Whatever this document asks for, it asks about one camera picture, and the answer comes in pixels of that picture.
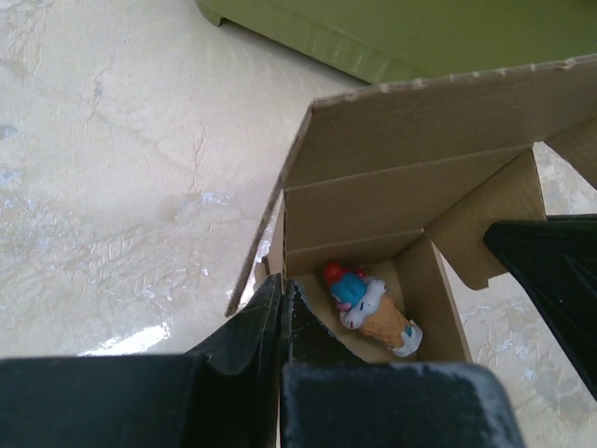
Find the brown cardboard box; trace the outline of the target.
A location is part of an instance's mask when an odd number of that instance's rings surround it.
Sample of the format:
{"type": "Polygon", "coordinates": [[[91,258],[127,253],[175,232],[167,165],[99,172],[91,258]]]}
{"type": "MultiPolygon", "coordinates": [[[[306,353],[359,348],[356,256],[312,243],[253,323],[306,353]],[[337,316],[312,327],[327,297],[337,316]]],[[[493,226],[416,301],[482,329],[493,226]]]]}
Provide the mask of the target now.
{"type": "Polygon", "coordinates": [[[297,281],[320,329],[372,363],[380,342],[344,328],[324,265],[361,266],[423,330],[420,361],[470,360],[446,269],[480,290],[504,272],[483,243],[497,221],[546,216],[533,154],[543,142],[596,180],[596,58],[382,84],[314,101],[263,218],[262,265],[297,281]]]}

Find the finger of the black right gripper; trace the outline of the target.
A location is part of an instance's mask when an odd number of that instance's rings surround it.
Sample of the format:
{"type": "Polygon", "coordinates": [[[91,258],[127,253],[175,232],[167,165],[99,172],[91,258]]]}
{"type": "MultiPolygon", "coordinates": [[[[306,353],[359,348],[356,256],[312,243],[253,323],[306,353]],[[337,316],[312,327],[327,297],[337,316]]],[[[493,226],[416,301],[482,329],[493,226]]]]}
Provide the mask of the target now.
{"type": "Polygon", "coordinates": [[[596,395],[596,216],[493,223],[483,243],[519,282],[596,395]]]}

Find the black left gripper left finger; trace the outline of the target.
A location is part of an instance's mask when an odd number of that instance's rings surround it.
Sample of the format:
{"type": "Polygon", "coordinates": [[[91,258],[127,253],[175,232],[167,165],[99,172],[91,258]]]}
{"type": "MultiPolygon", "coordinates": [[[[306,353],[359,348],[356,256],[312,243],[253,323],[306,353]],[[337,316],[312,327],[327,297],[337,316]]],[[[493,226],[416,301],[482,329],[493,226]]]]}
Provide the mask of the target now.
{"type": "Polygon", "coordinates": [[[283,282],[174,355],[1,363],[5,447],[272,447],[283,282]]]}

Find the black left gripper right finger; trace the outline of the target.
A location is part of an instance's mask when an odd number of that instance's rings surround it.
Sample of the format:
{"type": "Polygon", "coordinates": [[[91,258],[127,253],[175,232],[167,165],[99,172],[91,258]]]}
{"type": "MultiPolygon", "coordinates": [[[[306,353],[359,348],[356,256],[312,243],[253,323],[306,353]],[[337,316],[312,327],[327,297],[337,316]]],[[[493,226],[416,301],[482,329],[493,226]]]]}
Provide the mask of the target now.
{"type": "Polygon", "coordinates": [[[459,362],[368,364],[291,281],[282,314],[283,447],[522,447],[506,390],[459,362]]]}

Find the ice cream cone toy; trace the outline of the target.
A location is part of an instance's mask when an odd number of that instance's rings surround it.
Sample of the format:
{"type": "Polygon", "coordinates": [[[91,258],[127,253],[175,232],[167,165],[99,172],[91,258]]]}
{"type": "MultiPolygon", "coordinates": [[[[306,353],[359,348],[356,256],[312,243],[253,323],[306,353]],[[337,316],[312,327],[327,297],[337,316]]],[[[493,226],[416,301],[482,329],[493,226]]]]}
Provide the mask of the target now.
{"type": "Polygon", "coordinates": [[[398,310],[381,278],[334,261],[324,267],[323,276],[346,329],[380,341],[397,357],[418,351],[423,331],[398,310]]]}

